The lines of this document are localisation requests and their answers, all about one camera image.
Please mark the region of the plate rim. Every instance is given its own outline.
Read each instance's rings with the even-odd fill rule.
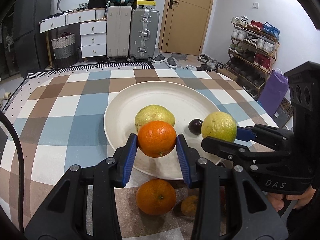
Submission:
[[[170,84],[175,84],[175,85],[177,85],[177,86],[181,86],[181,87],[184,87],[184,88],[187,88],[187,89],[191,89],[191,90],[195,91],[196,93],[198,93],[199,95],[201,95],[202,97],[205,97],[206,99],[208,99],[208,100],[217,108],[217,112],[220,112],[220,109],[219,109],[209,98],[207,98],[205,95],[201,94],[201,93],[198,92],[197,90],[195,90],[195,89],[193,89],[193,88],[190,88],[190,87],[188,87],[188,86],[185,86],[185,85],[181,85],[181,84],[174,83],[174,82],[169,82],[169,81],[146,81],[146,82],[141,82],[141,83],[133,84],[133,85],[131,85],[131,86],[129,86],[129,87],[126,87],[126,88],[122,89],[122,90],[112,99],[112,101],[113,101],[121,92],[123,92],[123,91],[125,91],[125,90],[127,90],[127,89],[129,89],[129,88],[131,88],[131,87],[133,87],[133,86],[137,86],[137,85],[141,85],[141,84],[146,84],[146,83],[155,83],[155,82],[156,82],[156,83],[160,83],[160,82],[161,82],[161,83],[170,83]],[[108,140],[108,143],[110,144],[110,146],[112,147],[112,149],[113,149],[114,151],[116,151],[115,147],[114,147],[114,146],[112,145],[112,143],[110,142],[109,136],[108,136],[107,131],[106,131],[106,114],[107,114],[107,111],[108,111],[108,108],[109,108],[111,102],[107,105],[107,108],[106,108],[106,110],[105,110],[105,112],[104,112],[104,116],[103,116],[103,128],[104,128],[104,133],[105,133],[105,135],[106,135],[106,138],[107,138],[107,140]],[[144,173],[144,174],[146,174],[146,175],[148,175],[148,176],[155,177],[154,174],[151,174],[151,173],[148,173],[148,172],[146,172],[146,171],[143,171],[143,170],[135,167],[134,165],[133,165],[133,167],[134,167],[136,170],[138,170],[138,171],[140,171],[140,172],[142,172],[142,173]],[[166,179],[166,180],[183,180],[183,178],[168,179],[168,178],[161,177],[161,176],[157,176],[156,178]]]

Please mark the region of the gray suitcase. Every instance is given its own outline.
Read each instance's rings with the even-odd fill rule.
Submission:
[[[155,53],[160,13],[152,9],[134,9],[131,17],[130,61],[152,61]]]
[[[131,22],[130,6],[111,6],[107,18],[107,56],[127,57]]]

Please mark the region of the wooden door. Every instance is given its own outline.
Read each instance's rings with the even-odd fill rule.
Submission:
[[[211,0],[169,0],[161,51],[199,55]]]

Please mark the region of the refrigerator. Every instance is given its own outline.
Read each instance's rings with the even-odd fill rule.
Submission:
[[[18,68],[25,77],[49,65],[43,19],[51,15],[51,0],[17,0],[13,11],[13,39]]]

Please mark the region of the black bag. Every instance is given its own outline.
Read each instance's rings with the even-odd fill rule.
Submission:
[[[89,0],[88,9],[105,8],[106,0]]]

